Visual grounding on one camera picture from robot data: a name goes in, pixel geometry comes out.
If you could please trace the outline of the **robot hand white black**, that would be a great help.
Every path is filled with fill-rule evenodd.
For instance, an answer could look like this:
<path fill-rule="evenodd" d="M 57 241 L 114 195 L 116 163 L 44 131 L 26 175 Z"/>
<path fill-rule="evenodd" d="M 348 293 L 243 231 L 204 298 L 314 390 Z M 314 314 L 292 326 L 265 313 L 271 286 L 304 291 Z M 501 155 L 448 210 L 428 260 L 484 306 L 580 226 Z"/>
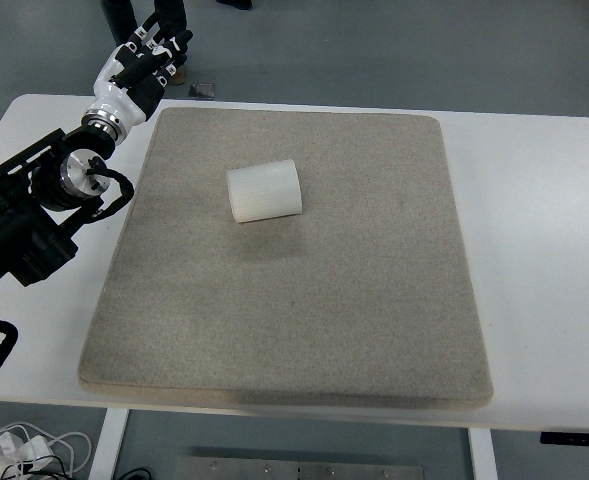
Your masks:
<path fill-rule="evenodd" d="M 187 60 L 190 30 L 174 32 L 156 13 L 112 52 L 93 86 L 84 120 L 112 131 L 117 142 L 150 119 L 166 88 Z"/>

